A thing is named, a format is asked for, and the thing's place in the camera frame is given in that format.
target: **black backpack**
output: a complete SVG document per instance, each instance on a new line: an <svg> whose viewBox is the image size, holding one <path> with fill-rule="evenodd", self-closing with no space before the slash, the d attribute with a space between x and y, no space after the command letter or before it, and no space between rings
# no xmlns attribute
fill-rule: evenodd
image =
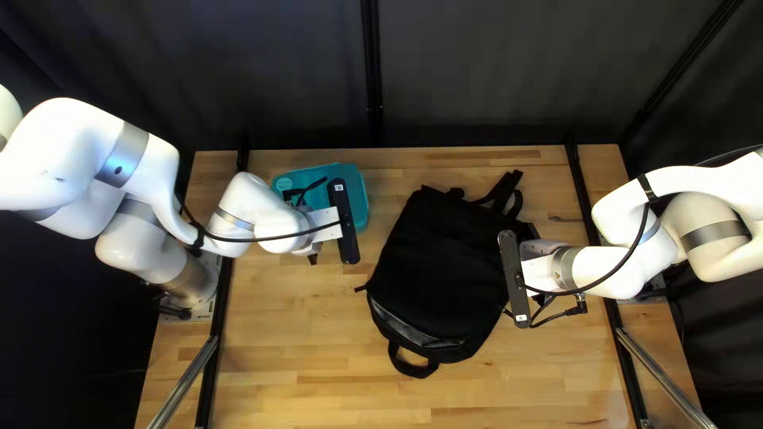
<svg viewBox="0 0 763 429"><path fill-rule="evenodd" d="M517 241L538 237L532 224L516 219L521 176L506 173L474 202L458 188L422 186L411 194L371 279L356 290L367 290L371 317L399 372L426 378L440 363L472 357L490 335L509 301L498 233L512 230ZM512 195L514 204L502 214ZM427 366L402 360L400 347L426 357Z"/></svg>

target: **wooden table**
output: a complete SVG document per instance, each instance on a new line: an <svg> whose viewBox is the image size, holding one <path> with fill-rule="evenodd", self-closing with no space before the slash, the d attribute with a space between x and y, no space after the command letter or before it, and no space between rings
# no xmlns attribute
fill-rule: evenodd
<svg viewBox="0 0 763 429"><path fill-rule="evenodd" d="M586 145L580 153L592 202L627 181L617 146ZM200 221L214 211L235 160L235 152L196 153L187 202ZM316 266L256 245L235 261L216 428L635 427L600 298L588 298L586 315L535 330L502 318L473 358L418 380L389 363L365 294L353 291L369 278L400 210L421 185L458 186L474 199L505 171L520 169L520 219L533 222L542 237L587 244L564 147L257 150L248 170L269 182L331 162L355 163L365 177L371 208L369 229L358 236L362 261L341 264L335 244L324 246ZM557 299L547 312L573 303ZM670 363L696 398L666 308L631 305L623 318L642 328L636 339ZM136 427L146 426L208 331L208 322L159 324ZM193 427L199 383L170 427Z"/></svg>

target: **black fabric wall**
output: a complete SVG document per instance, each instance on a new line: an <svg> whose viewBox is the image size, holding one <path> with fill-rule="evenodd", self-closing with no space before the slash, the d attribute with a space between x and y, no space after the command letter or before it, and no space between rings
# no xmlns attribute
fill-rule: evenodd
<svg viewBox="0 0 763 429"><path fill-rule="evenodd" d="M621 149L631 176L763 143L763 2L747 0Z"/></svg>
<svg viewBox="0 0 763 429"><path fill-rule="evenodd" d="M381 2L389 133L614 141L719 3Z"/></svg>
<svg viewBox="0 0 763 429"><path fill-rule="evenodd" d="M581 141L614 141L719 3L380 2L387 144L556 141L569 128ZM186 157L242 138L368 145L359 2L5 9L25 28L3 30L34 61L48 54L30 40L76 76L57 80L64 90L87 92Z"/></svg>

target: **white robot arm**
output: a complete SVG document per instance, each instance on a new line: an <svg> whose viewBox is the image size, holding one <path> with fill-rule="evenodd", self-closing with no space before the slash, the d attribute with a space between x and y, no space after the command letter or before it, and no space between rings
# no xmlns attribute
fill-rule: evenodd
<svg viewBox="0 0 763 429"><path fill-rule="evenodd" d="M71 98L43 102L22 119L1 86L0 135L0 209L70 237L100 234L99 259L176 289L181 306L214 292L214 276L167 235L193 244L200 234L179 214L179 154L172 145ZM336 208L303 213L250 173L234 176L205 230L201 249L230 257L243 255L254 237L291 235L259 243L307 256L343 235Z"/></svg>
<svg viewBox="0 0 763 429"><path fill-rule="evenodd" d="M592 210L597 228L612 246L525 242L525 251L538 246L546 254L522 262L525 283L560 292L599 279L617 265L636 238L648 193L654 198L680 195L671 201L662 218L649 211L633 255L609 279L586 293L632 298L653 276L686 259L707 282L763 268L762 182L763 150L716 168L671 166L646 173L606 195Z"/></svg>

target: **teal plastic container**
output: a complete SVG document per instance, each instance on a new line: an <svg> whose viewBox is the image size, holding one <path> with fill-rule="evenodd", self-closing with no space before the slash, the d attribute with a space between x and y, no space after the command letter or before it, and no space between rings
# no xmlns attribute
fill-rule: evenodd
<svg viewBox="0 0 763 429"><path fill-rule="evenodd" d="M304 194L305 204L311 206L313 210L329 208L329 195L326 190L326 184L337 177L341 177L347 184L349 207L353 211L355 231L360 232L365 230L369 224L369 197L365 193L363 176L355 164L333 163L327 166L296 169L273 179L270 188L283 198L283 191L306 188L321 177L327 177L328 180ZM291 197L291 203L297 204L298 198L298 196Z"/></svg>

